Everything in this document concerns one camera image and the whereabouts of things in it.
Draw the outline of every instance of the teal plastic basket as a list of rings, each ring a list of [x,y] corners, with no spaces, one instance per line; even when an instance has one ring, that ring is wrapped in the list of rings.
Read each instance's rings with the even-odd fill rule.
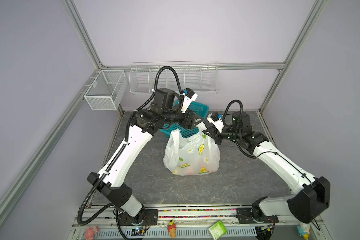
[[[203,117],[204,119],[206,118],[208,111],[209,111],[209,107],[207,105],[204,105],[202,103],[196,103],[196,102],[192,102],[188,108],[191,109],[192,111],[194,111],[195,113],[197,113],[199,116]],[[169,126],[169,124],[164,124],[163,128],[167,128],[168,126]],[[193,129],[184,129],[179,124],[173,124],[170,128],[160,129],[160,131],[164,132],[165,135],[167,137],[169,137],[171,135],[171,132],[176,129],[180,129],[180,133],[183,137],[190,137],[199,132],[199,129],[197,127],[193,128]]]

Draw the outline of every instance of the black mounting bracket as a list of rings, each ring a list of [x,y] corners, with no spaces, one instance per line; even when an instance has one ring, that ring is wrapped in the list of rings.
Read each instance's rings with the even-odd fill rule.
[[[240,224],[244,223],[278,223],[279,219],[277,216],[264,216],[258,220],[255,220],[252,216],[252,207],[238,207],[236,208],[236,218],[239,219]]]
[[[149,225],[149,222],[152,225],[157,225],[158,220],[158,210],[157,209],[146,209],[143,214],[143,223],[136,224],[135,220],[126,212],[119,214],[119,224],[120,226],[136,226],[136,225]]]

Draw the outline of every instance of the white plastic bag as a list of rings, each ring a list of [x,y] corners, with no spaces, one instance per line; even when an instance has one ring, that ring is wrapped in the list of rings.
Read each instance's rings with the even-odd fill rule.
[[[199,132],[187,138],[181,136],[179,129],[171,132],[163,161],[173,174],[207,174],[219,168],[219,147],[211,137],[203,134],[203,130],[206,130],[203,122],[196,127]]]

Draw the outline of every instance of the white mesh basket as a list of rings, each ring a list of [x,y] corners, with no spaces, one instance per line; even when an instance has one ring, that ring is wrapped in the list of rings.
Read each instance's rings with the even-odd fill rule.
[[[217,62],[131,63],[130,65],[129,87],[133,94],[152,93],[156,74],[165,65],[175,69],[182,89],[190,88],[196,93],[219,91]],[[175,76],[170,70],[164,70],[160,74],[157,87],[178,91]]]
[[[117,110],[126,88],[124,71],[101,70],[84,98],[93,110]]]

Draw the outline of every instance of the gray tabletop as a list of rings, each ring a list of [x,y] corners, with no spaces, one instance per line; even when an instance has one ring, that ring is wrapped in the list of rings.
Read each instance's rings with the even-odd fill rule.
[[[112,154],[124,138],[131,113],[125,112]],[[264,134],[257,113],[247,113],[253,130]],[[141,150],[125,178],[125,184],[133,189],[133,194],[142,204],[250,205],[260,197],[290,194],[287,184],[264,162],[244,156],[230,141],[223,141],[219,146],[220,162],[217,172],[194,176],[173,175],[163,164],[168,139],[158,131]],[[93,205],[107,203],[109,201],[99,192],[92,201]]]

